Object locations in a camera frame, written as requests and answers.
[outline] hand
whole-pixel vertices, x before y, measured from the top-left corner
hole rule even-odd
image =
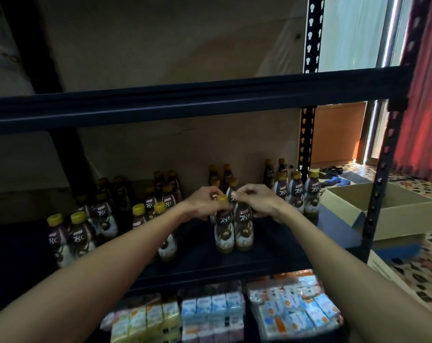
[[[284,200],[264,184],[246,184],[233,192],[232,196],[237,201],[246,202],[254,208],[258,212],[254,215],[255,217],[263,214],[277,219],[281,208],[286,204]]]
[[[223,192],[218,187],[201,187],[183,202],[179,203],[177,207],[182,206],[185,210],[184,221],[192,218],[207,220],[208,215],[216,214],[221,209],[230,209],[228,201],[221,202],[211,199],[211,195],[215,193],[223,195]]]

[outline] red curtain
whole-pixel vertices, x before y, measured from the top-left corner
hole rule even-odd
[[[394,155],[394,169],[432,181],[432,1]]]

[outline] patterned tile floor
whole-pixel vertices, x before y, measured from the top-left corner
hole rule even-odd
[[[343,167],[372,181],[375,177],[374,167],[357,164]],[[432,182],[394,173],[389,175],[389,181],[432,198]],[[390,267],[427,303],[432,311],[432,232],[425,235],[419,255],[411,259],[393,259]]]

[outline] cardboard box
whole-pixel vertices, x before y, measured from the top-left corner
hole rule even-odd
[[[362,232],[372,188],[373,183],[328,188],[320,202],[352,229]],[[374,236],[374,249],[376,243],[388,247],[418,242],[422,234],[429,231],[432,231],[432,199],[388,183]]]

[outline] forearm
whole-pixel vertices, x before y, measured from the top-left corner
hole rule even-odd
[[[279,208],[327,292],[368,342],[432,342],[432,313],[338,246],[292,206]]]
[[[185,213],[180,204],[40,282],[0,312],[0,342],[83,342]]]

